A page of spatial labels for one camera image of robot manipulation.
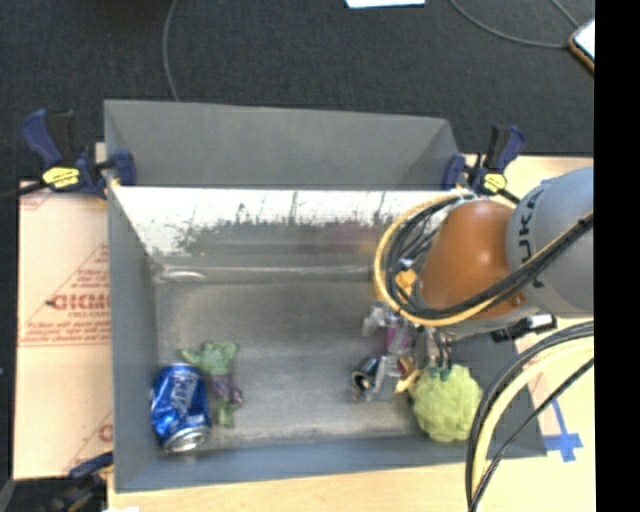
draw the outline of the plush toy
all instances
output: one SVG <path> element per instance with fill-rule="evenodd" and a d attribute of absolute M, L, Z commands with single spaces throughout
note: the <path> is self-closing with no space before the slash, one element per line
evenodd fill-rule
<path fill-rule="evenodd" d="M 196 366 L 209 380 L 209 387 L 216 400 L 218 423 L 235 426 L 233 411 L 242 405 L 242 391 L 231 375 L 231 363 L 238 351 L 235 343 L 207 341 L 200 350 L 184 349 L 180 356 Z"/>
<path fill-rule="evenodd" d="M 469 438 L 482 390 L 468 368 L 454 364 L 451 369 L 426 370 L 409 387 L 409 393 L 420 428 L 433 440 Z"/>

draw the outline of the blue clamp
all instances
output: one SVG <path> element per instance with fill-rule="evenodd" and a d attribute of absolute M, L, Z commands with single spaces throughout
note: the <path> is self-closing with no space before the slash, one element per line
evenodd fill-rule
<path fill-rule="evenodd" d="M 471 190 L 483 194 L 494 195 L 494 190 L 487 189 L 485 178 L 488 174 L 501 174 L 515 160 L 524 148 L 524 134 L 514 125 L 491 127 L 491 141 L 484 161 L 478 155 L 475 165 L 468 166 L 463 155 L 454 154 L 447 163 L 442 178 L 442 189 L 451 190 L 456 185 L 467 186 Z"/>
<path fill-rule="evenodd" d="M 22 123 L 22 135 L 31 150 L 43 160 L 42 181 L 55 192 L 78 192 L 106 199 L 103 169 L 115 168 L 122 185 L 135 185 L 133 156 L 126 149 L 113 152 L 96 163 L 87 151 L 77 154 L 72 147 L 73 112 L 47 115 L 40 109 Z"/>

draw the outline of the blue can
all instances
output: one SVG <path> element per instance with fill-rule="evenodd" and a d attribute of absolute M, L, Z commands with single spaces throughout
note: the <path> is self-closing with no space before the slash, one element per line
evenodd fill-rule
<path fill-rule="evenodd" d="M 192 450 L 207 438 L 207 389 L 195 366 L 175 363 L 160 370 L 153 382 L 151 424 L 167 452 Z"/>

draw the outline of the gray carpet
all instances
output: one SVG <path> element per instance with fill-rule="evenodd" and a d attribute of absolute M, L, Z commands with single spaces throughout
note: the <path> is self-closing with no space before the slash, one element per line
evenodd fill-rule
<path fill-rule="evenodd" d="M 565 44 L 574 29 L 550 0 L 457 1 L 482 23 L 527 40 Z M 578 23 L 595 15 L 594 0 L 561 2 Z M 38 175 L 40 160 L 20 135 L 34 110 L 74 109 L 84 145 L 103 135 L 105 98 L 172 98 L 161 44 L 170 5 L 3 0 L 0 191 Z M 526 153 L 594 151 L 594 76 L 586 67 L 566 48 L 488 33 L 448 0 L 363 11 L 339 0 L 178 0 L 167 55 L 184 101 L 443 117 L 464 152 L 486 150 L 491 124 L 515 124 Z M 15 204 L 0 203 L 0 486 L 10 475 L 16 222 Z M 33 510 L 62 484 L 19 484 L 9 510 Z"/>

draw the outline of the green sponge ball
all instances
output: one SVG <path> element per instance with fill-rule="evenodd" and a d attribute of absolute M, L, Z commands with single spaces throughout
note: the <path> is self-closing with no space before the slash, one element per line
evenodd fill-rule
<path fill-rule="evenodd" d="M 411 389 L 413 413 L 420 428 L 435 441 L 469 438 L 482 390 L 469 368 L 453 365 L 444 372 L 425 372 Z"/>

